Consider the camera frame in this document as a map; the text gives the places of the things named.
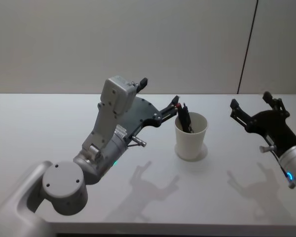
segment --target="table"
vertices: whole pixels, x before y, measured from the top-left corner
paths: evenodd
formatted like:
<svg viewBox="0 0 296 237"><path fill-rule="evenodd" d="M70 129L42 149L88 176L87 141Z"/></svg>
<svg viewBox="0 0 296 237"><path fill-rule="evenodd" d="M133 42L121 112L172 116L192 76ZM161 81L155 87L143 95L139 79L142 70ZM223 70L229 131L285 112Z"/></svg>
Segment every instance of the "table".
<svg viewBox="0 0 296 237"><path fill-rule="evenodd" d="M175 95L138 96L162 109ZM283 99L296 134L296 95L274 97ZM296 190L274 157L259 152L264 140L230 118L232 98L250 115L269 109L261 95L180 95L208 119L205 158L176 156L172 118L141 131L147 146L126 151L88 186L81 212L62 216L45 200L37 214L60 233L296 236ZM33 163L73 159L99 101L100 95L0 94L0 202Z"/></svg>

